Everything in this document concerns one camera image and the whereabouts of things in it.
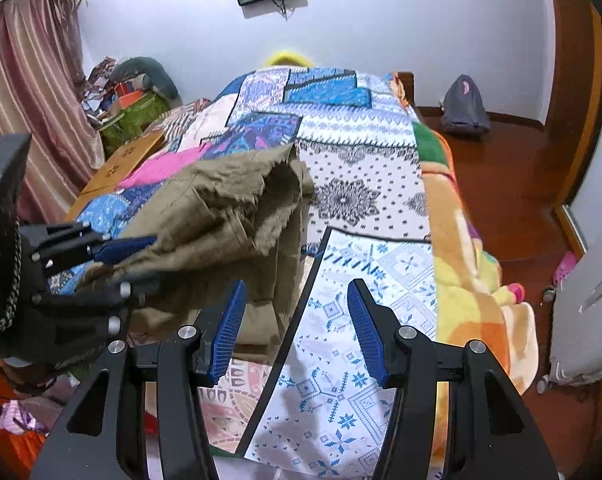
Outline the pink folded cloth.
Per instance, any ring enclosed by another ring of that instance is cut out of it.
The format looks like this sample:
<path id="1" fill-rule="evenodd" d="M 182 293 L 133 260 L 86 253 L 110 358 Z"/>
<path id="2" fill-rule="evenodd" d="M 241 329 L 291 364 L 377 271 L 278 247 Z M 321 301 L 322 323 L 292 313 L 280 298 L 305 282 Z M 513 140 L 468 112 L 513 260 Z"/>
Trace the pink folded cloth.
<path id="1" fill-rule="evenodd" d="M 202 159 L 210 148 L 212 148 L 211 143 L 203 143 L 182 152 L 165 153 L 156 158 L 148 158 L 116 187 L 133 188 L 134 186 L 156 184 L 167 180 L 182 168 Z"/>

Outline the orange fleece blanket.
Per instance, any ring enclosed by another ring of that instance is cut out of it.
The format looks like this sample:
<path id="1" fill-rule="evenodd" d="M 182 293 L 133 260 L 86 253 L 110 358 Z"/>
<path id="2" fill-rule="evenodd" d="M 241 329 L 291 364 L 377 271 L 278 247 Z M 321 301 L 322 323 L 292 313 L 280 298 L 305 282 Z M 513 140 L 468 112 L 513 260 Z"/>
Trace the orange fleece blanket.
<path id="1" fill-rule="evenodd" d="M 533 383 L 539 345 L 533 311 L 518 283 L 504 284 L 498 260 L 484 250 L 461 198 L 453 156 L 443 136 L 416 126 L 416 146 L 389 172 L 391 226 L 432 246 L 437 293 L 435 340 L 464 346 L 484 341 L 519 393 Z"/>

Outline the grey backpack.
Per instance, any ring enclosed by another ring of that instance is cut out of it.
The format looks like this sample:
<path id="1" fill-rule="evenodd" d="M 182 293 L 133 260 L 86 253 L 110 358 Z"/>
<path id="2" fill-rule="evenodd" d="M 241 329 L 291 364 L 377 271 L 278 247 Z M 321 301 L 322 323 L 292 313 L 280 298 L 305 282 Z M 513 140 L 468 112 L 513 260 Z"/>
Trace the grey backpack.
<path id="1" fill-rule="evenodd" d="M 472 77 L 458 76 L 446 91 L 442 101 L 441 125 L 446 133 L 481 136 L 490 131 L 490 119 Z"/>

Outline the wooden lap tray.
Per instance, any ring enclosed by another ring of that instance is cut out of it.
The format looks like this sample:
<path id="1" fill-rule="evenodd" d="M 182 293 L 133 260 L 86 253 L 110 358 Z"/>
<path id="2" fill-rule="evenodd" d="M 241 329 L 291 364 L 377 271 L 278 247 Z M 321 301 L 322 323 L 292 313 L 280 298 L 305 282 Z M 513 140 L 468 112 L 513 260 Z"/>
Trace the wooden lap tray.
<path id="1" fill-rule="evenodd" d="M 112 193 L 118 184 L 163 145 L 161 130 L 153 131 L 121 145 L 89 180 L 64 220 L 74 220 L 94 198 Z"/>

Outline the striped pink curtain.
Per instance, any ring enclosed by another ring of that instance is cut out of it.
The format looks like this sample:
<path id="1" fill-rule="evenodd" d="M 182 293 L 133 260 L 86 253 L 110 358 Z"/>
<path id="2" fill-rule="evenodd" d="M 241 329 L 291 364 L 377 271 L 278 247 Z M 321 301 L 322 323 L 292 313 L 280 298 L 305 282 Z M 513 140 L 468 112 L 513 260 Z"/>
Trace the striped pink curtain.
<path id="1" fill-rule="evenodd" d="M 62 220 L 104 162 L 100 134 L 80 104 L 85 84 L 75 0 L 0 3 L 0 137 L 32 137 L 22 220 Z"/>

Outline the blue patchwork bed cover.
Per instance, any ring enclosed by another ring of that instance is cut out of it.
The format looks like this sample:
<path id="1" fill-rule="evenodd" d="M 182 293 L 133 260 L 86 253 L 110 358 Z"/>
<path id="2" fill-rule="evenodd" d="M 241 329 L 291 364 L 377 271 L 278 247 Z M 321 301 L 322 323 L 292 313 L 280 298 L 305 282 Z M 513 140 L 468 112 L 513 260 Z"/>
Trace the blue patchwork bed cover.
<path id="1" fill-rule="evenodd" d="M 312 179 L 295 310 L 265 363 L 266 392 L 239 425 L 249 460 L 324 479 L 373 472 L 394 394 L 367 373 L 347 306 L 352 280 L 435 337 L 431 243 L 408 233 L 413 222 L 399 223 L 404 234 L 390 224 L 389 172 L 415 148 L 418 125 L 400 92 L 394 76 L 278 66 L 236 78 L 203 110 L 184 106 L 164 120 L 167 140 L 150 158 L 203 143 L 212 148 L 198 162 L 292 144 Z M 167 180 L 116 188 L 76 218 L 123 236 Z"/>

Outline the yellow pillow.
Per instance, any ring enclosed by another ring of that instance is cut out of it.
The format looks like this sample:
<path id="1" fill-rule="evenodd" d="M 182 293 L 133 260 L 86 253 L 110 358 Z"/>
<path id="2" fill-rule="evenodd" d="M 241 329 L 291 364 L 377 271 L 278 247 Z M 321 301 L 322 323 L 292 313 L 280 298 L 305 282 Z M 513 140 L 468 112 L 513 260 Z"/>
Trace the yellow pillow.
<path id="1" fill-rule="evenodd" d="M 274 52 L 265 62 L 267 67 L 272 66 L 295 66 L 312 68 L 315 64 L 306 56 L 290 50 L 279 50 Z"/>

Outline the pink croc shoe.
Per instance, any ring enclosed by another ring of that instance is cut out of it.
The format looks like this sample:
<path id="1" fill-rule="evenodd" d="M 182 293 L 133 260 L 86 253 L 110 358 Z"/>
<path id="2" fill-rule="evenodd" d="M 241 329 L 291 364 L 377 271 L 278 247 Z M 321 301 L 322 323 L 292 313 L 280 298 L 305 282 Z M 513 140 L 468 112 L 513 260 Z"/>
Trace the pink croc shoe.
<path id="1" fill-rule="evenodd" d="M 570 274 L 576 267 L 578 258 L 573 252 L 566 252 L 557 268 L 552 275 L 552 284 L 554 287 L 558 287 L 562 284 L 562 281 Z"/>

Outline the olive green pants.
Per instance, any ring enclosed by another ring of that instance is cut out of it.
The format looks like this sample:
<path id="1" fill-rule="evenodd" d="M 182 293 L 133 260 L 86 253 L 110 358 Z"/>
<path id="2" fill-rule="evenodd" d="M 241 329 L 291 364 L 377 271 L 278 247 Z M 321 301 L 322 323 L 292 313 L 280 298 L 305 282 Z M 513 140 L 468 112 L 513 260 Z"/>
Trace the olive green pants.
<path id="1" fill-rule="evenodd" d="M 164 289 L 130 321 L 133 335 L 156 341 L 244 281 L 247 305 L 233 355 L 272 362 L 295 310 L 312 193 L 309 170 L 292 144 L 200 160 L 167 180 L 122 233 L 152 235 L 155 242 L 118 264 L 88 266 L 78 286 L 165 274 Z"/>

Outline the brown wooden door frame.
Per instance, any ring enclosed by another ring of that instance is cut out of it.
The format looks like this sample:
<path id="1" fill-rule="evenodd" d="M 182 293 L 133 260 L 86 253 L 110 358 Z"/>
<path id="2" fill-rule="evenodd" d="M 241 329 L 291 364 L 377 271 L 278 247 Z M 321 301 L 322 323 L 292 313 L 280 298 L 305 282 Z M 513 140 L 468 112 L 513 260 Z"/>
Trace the brown wooden door frame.
<path id="1" fill-rule="evenodd" d="M 566 170 L 555 211 L 576 196 L 602 128 L 602 17 L 591 0 L 553 0 L 554 76 L 545 129 Z"/>

